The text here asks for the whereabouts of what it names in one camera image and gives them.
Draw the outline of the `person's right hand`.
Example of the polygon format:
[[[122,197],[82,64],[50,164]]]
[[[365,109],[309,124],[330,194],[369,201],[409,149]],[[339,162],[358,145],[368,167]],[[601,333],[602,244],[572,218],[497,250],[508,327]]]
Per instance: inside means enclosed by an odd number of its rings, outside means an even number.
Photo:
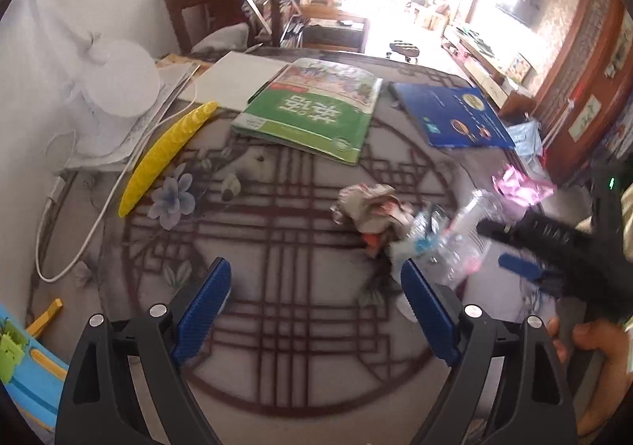
[[[615,414],[632,386],[629,369],[630,339],[621,325],[604,318],[576,325],[572,330],[579,352],[589,354],[589,367],[582,380],[580,396],[587,400],[585,410],[577,417],[580,437],[592,436]]]

